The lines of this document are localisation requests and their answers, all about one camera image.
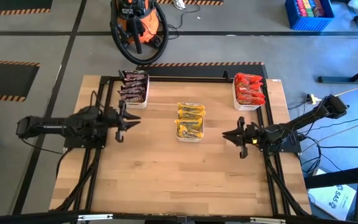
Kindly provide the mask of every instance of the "black hose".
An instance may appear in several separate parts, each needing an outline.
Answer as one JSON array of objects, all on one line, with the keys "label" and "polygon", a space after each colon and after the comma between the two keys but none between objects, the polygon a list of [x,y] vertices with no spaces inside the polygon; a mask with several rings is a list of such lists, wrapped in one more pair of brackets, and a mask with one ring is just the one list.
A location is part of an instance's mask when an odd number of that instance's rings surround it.
[{"label": "black hose", "polygon": [[[155,55],[153,55],[152,57],[148,58],[148,59],[139,59],[139,58],[135,58],[134,56],[132,56],[131,53],[128,52],[128,50],[123,46],[121,39],[118,36],[118,28],[117,25],[115,24],[114,27],[111,28],[111,35],[112,35],[112,39],[114,40],[114,43],[116,43],[118,50],[123,54],[123,56],[128,59],[130,62],[137,64],[137,65],[149,65],[153,62],[155,62],[159,57],[161,57],[163,51],[165,50],[167,43],[168,43],[168,22],[167,19],[165,18],[164,13],[162,12],[162,9],[160,8],[158,3],[155,3],[155,8],[160,16],[161,19],[161,24],[162,24],[162,29],[163,29],[163,39],[162,39],[162,43],[160,48],[157,50],[157,52],[155,53]],[[115,6],[111,6],[111,10],[116,10]]]}]

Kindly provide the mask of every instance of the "yellow snack package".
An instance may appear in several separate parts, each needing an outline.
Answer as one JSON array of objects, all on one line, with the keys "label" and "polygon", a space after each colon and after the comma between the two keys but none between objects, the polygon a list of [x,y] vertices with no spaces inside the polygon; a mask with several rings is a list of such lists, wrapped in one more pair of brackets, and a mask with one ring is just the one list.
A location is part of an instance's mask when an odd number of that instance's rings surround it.
[{"label": "yellow snack package", "polygon": [[181,138],[200,139],[204,134],[201,131],[187,129],[185,126],[181,125],[178,129],[178,136]]},{"label": "yellow snack package", "polygon": [[199,103],[178,103],[179,110],[183,111],[203,111],[205,106]]},{"label": "yellow snack package", "polygon": [[205,111],[178,111],[180,119],[198,119],[203,118],[205,115]]},{"label": "yellow snack package", "polygon": [[199,130],[203,123],[203,119],[176,119],[175,123],[178,125],[178,128],[180,128],[180,125],[183,125],[187,129]]}]

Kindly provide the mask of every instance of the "white cable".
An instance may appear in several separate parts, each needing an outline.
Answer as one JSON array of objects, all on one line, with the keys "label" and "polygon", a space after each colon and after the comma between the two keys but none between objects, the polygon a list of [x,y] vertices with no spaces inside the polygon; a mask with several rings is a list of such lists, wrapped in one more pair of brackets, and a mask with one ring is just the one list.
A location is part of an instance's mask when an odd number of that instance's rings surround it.
[{"label": "white cable", "polygon": [[[317,142],[320,143],[322,140],[325,140],[325,139],[327,139],[327,138],[333,137],[333,136],[335,136],[335,135],[337,135],[337,134],[341,134],[341,133],[343,133],[343,132],[345,132],[345,131],[348,131],[348,130],[353,129],[353,128],[356,128],[356,127],[358,127],[358,124],[355,125],[355,126],[353,126],[353,127],[351,127],[351,128],[347,128],[347,129],[345,129],[345,130],[343,130],[343,131],[340,131],[340,132],[338,132],[338,133],[334,133],[334,134],[332,134],[332,135],[330,135],[330,136],[327,136],[327,137],[325,137],[325,138],[322,138],[322,139],[320,139],[320,140],[317,140]],[[315,144],[316,144],[316,143],[311,144],[310,146],[308,146],[308,147],[307,147],[305,150],[303,150],[302,152],[305,152],[306,150],[308,150],[311,146],[314,146]]]}]

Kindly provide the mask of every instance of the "wooden tabletop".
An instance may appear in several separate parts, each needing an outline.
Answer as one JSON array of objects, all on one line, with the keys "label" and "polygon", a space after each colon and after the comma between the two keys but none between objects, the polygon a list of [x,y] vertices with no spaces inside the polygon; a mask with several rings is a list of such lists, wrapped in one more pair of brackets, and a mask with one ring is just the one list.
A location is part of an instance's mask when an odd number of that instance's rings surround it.
[{"label": "wooden tabletop", "polygon": [[[75,111],[88,106],[100,76],[84,76]],[[289,120],[280,80],[267,80],[273,120]],[[117,108],[122,85],[114,82],[111,105]],[[202,103],[206,108],[204,138],[199,143],[179,142],[175,136],[177,102]],[[257,123],[256,111],[233,107],[230,83],[150,82],[144,110],[128,112],[141,123],[124,133],[124,142],[109,132],[102,150],[91,210],[112,213],[171,215],[272,215],[262,154],[249,146],[246,159],[240,149],[222,138],[236,128],[238,117]],[[60,165],[50,208],[59,206],[80,175],[84,149],[74,149]],[[299,159],[281,153],[286,185],[310,212]],[[280,191],[276,188],[282,211]],[[85,205],[83,194],[80,208]]]}]

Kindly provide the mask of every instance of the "vacuum hose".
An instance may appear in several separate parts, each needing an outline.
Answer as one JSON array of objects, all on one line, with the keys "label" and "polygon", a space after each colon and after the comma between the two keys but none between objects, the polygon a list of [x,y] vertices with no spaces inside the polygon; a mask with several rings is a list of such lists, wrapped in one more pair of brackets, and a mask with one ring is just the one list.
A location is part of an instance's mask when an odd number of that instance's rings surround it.
[{"label": "vacuum hose", "polygon": [[155,62],[159,57],[161,57],[163,51],[165,50],[167,43],[168,43],[168,23],[167,19],[165,18],[164,13],[162,12],[162,9],[160,8],[158,3],[155,3],[155,8],[161,18],[161,24],[163,29],[163,39],[162,43],[160,45],[160,48],[157,50],[157,53],[153,55],[152,57],[148,59],[139,59],[132,56],[131,53],[128,52],[128,50],[124,47],[121,39],[119,38],[118,34],[118,28],[117,28],[117,12],[116,12],[116,6],[115,4],[111,4],[111,16],[112,16],[112,24],[111,26],[111,35],[112,39],[114,40],[114,43],[116,43],[118,50],[123,54],[123,56],[128,59],[130,62],[135,63],[137,65],[149,65],[153,62]]}]

